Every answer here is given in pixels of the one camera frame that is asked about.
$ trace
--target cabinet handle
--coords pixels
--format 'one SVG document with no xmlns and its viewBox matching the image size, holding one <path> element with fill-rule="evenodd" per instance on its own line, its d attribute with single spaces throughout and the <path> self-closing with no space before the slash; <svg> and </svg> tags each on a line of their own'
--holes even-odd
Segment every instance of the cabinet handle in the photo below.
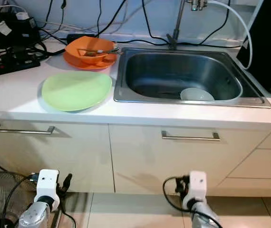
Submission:
<svg viewBox="0 0 271 228">
<path fill-rule="evenodd" d="M 204 141 L 220 141 L 218 133 L 213 132 L 212 138 L 205 137 L 183 137 L 183 136 L 168 136 L 166 131 L 161 131 L 162 139 L 175 139 L 175 140 L 204 140 Z"/>
<path fill-rule="evenodd" d="M 35 130 L 11 130 L 11 129 L 0 129 L 1 133 L 22 133 L 22 134 L 52 134 L 55 127 L 50 126 L 46 131 L 35 131 Z"/>
</svg>

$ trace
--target faucet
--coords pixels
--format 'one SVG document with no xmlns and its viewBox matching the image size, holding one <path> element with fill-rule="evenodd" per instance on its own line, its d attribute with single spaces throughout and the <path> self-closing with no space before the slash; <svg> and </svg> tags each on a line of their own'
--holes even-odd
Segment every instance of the faucet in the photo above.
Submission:
<svg viewBox="0 0 271 228">
<path fill-rule="evenodd" d="M 192 4 L 192 8 L 191 8 L 192 11 L 202 10 L 203 7 L 205 7 L 206 4 L 207 4 L 207 0 L 181 0 L 179 13 L 178 13 L 178 18 L 177 18 L 177 23 L 175 25 L 173 36 L 171 36 L 169 34 L 166 34 L 167 39 L 168 39 L 168 41 L 170 43 L 170 45 L 169 45 L 170 50 L 177 50 L 179 29 L 180 29 L 183 10 L 184 10 L 184 4 L 185 4 L 186 1 L 188 3 Z"/>
</svg>

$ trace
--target stainless steel sink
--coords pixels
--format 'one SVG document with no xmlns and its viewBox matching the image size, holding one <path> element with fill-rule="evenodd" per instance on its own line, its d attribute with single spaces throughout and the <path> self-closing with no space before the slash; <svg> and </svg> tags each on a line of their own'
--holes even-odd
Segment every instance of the stainless steel sink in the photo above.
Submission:
<svg viewBox="0 0 271 228">
<path fill-rule="evenodd" d="M 114 99 L 119 102 L 202 104 L 270 108 L 270 103 L 224 52 L 124 48 Z M 215 101 L 184 101 L 190 87 Z"/>
</svg>

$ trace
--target white wall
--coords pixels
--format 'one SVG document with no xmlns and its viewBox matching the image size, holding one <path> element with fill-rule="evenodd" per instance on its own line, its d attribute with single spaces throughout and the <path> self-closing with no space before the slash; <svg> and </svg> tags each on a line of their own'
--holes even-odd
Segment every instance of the white wall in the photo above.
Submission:
<svg viewBox="0 0 271 228">
<path fill-rule="evenodd" d="M 29 13 L 37 20 L 44 20 L 49 0 L 15 0 L 19 5 L 26 8 Z M 102 17 L 101 23 L 109 22 L 113 17 L 116 9 L 122 0 L 102 0 Z M 246 5 L 236 5 L 234 3 L 241 2 Z M 235 8 L 243 17 L 245 22 L 248 22 L 255 9 L 257 0 L 232 0 L 232 7 Z M 53 0 L 53 6 L 50 13 L 49 21 L 60 22 L 62 0 Z M 166 36 L 166 33 L 172 34 L 180 0 L 153 0 L 146 6 L 150 27 L 155 36 Z M 141 0 L 128 1 L 128 13 L 135 8 L 141 6 Z M 123 17 L 125 8 L 116 18 L 120 21 Z M 98 0 L 67 0 L 65 8 L 65 24 L 74 24 L 82 27 L 90 27 L 96 24 L 99 13 Z M 210 32 L 218 28 L 224 21 L 226 9 L 209 5 L 203 11 L 190 11 L 190 4 L 185 4 L 183 19 L 180 27 L 180 41 L 196 42 L 206 37 Z M 116 26 L 111 26 L 107 31 L 115 30 Z M 145 24 L 143 11 L 138 11 L 117 33 L 131 35 L 148 35 Z M 214 35 L 207 43 L 215 43 L 215 40 L 243 38 L 243 27 L 237 18 L 231 14 L 226 26 Z"/>
</svg>

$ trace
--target kitchen counter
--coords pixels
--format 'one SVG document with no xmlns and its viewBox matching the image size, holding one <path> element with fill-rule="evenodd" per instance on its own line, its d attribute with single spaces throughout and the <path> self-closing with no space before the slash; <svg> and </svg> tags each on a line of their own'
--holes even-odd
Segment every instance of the kitchen counter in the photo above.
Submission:
<svg viewBox="0 0 271 228">
<path fill-rule="evenodd" d="M 53 41 L 49 42 L 48 48 L 50 47 L 60 49 L 62 46 Z M 151 48 L 147 45 L 128 45 L 128 47 Z M 234 57 L 236 50 L 209 47 L 184 47 L 184 49 L 224 50 L 237 61 Z M 113 80 L 108 98 L 80 112 L 55 110 L 41 98 L 41 86 L 46 78 L 59 72 L 77 70 L 67 64 L 62 55 L 49 58 L 42 62 L 40 67 L 0 75 L 0 119 L 271 129 L 271 109 L 266 108 L 115 102 L 113 93 L 118 62 L 119 60 L 108 69 L 100 70 L 109 74 Z M 247 75 L 258 88 L 261 88 L 250 74 Z M 271 103 L 271 96 L 266 97 Z"/>
</svg>

